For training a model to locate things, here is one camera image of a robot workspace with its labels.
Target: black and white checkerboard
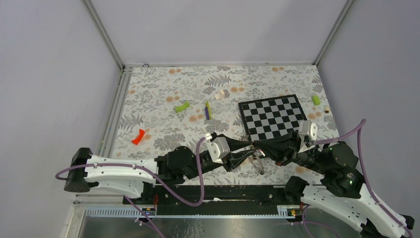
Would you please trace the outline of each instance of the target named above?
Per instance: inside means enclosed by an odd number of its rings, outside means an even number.
[[[251,140],[286,135],[299,129],[305,113],[295,94],[239,103],[245,131]]]

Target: gray wall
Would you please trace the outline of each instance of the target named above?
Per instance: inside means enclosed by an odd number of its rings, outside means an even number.
[[[345,0],[93,0],[125,63],[312,62]]]
[[[417,223],[419,12],[415,0],[356,1],[319,67],[339,132],[367,118],[362,148],[373,189]],[[356,136],[349,141],[356,148]]]
[[[118,70],[79,0],[0,0],[0,231],[59,237],[54,174],[95,149]]]

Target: lime green block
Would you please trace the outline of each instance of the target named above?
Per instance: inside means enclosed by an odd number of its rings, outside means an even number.
[[[314,103],[315,106],[318,106],[319,104],[321,104],[321,101],[319,100],[319,97],[317,95],[312,96],[312,102]]]
[[[175,111],[177,113],[182,112],[183,110],[187,109],[190,106],[190,103],[187,101],[179,107],[175,107]]]

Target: white bracket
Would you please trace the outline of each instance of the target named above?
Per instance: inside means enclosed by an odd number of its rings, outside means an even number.
[[[318,133],[317,125],[315,123],[312,123],[310,120],[304,120],[304,121],[301,121],[299,123],[298,134],[299,134],[299,137],[300,137],[300,140],[301,140],[299,153],[305,152],[305,151],[310,150],[310,149],[315,147],[313,141],[316,140],[317,133]],[[310,141],[309,141],[310,146],[309,147],[304,143],[306,136],[309,137],[309,139],[310,139]]]
[[[86,182],[98,182],[99,185],[92,187],[91,190],[100,189],[109,192],[116,192],[130,198],[138,198],[143,192],[143,182],[155,184],[156,180],[149,173],[136,169],[135,166],[145,167],[153,173],[158,172],[157,163],[154,159],[146,160],[116,160],[92,155],[87,161],[89,164],[96,164],[95,167],[86,167]],[[101,167],[97,164],[121,163],[132,164],[129,167],[106,166]]]
[[[229,145],[225,137],[217,137],[210,141],[213,137],[210,134],[205,135],[207,149],[209,150],[211,160],[214,163],[223,164],[222,158],[230,152]]]
[[[337,197],[329,192],[325,187],[309,185],[303,191],[304,196],[301,201],[313,205],[336,218],[344,221],[358,232],[362,231],[361,224],[366,224],[367,218],[375,225],[379,233],[389,238],[400,238],[405,234],[405,230],[389,217],[382,208],[370,196],[366,184],[360,190],[361,198]],[[379,199],[398,220],[405,224],[405,218],[381,199]]]

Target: patterned table surface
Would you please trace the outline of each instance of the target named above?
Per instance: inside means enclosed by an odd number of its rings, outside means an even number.
[[[227,98],[217,101],[214,94],[226,89]],[[296,94],[302,108],[318,125],[318,138],[338,136],[318,70],[312,65],[297,66],[199,66],[134,68],[118,124],[112,158],[153,159],[184,145],[195,151],[197,141],[208,132],[224,133],[239,139],[245,134],[238,103],[255,99]],[[321,101],[314,106],[312,95]],[[176,113],[175,106],[188,101],[190,107]],[[206,120],[209,101],[212,120]],[[138,145],[131,143],[146,131]],[[201,150],[206,150],[203,143]],[[262,160],[265,174],[259,175],[246,160],[233,172],[220,167],[204,174],[205,185],[285,184],[290,176],[319,183],[321,175],[295,164],[279,167],[271,159]],[[198,178],[184,184],[197,185]]]

